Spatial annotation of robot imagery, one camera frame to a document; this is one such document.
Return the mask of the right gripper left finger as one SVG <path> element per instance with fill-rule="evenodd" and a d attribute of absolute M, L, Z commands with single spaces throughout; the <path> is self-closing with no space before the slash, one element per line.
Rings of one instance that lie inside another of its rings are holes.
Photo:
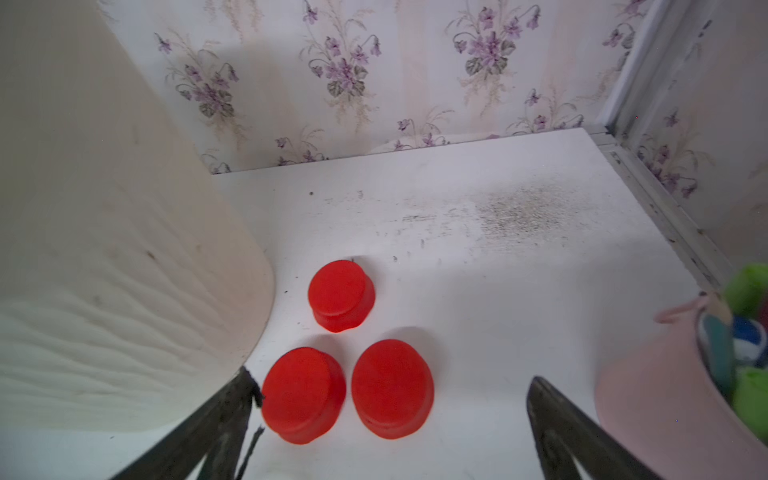
<path fill-rule="evenodd" d="M 264 433 L 244 442 L 254 409 L 263 405 L 258 383 L 245 368 L 174 430 L 122 471 L 117 479 L 241 479 Z"/>

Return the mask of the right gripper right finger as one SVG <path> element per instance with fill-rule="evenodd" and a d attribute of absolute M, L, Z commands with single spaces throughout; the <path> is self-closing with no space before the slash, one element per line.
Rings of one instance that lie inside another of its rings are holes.
<path fill-rule="evenodd" d="M 658 477 L 545 378 L 532 379 L 526 409 L 546 479 Z"/>

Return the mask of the red jar lid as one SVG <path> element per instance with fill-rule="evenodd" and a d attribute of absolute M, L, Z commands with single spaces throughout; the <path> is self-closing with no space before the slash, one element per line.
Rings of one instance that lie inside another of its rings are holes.
<path fill-rule="evenodd" d="M 435 398 L 427 362 L 410 344 L 385 339 L 369 346 L 357 360 L 351 378 L 357 414 L 373 434 L 395 440 L 418 431 Z"/>
<path fill-rule="evenodd" d="M 359 327 L 374 307 L 373 281 L 351 260 L 323 266 L 312 278 L 308 301 L 316 322 L 332 333 Z"/>
<path fill-rule="evenodd" d="M 311 347 L 280 357 L 261 387 L 262 416 L 267 426 L 291 444 L 308 444 L 336 423 L 346 398 L 340 364 Z"/>

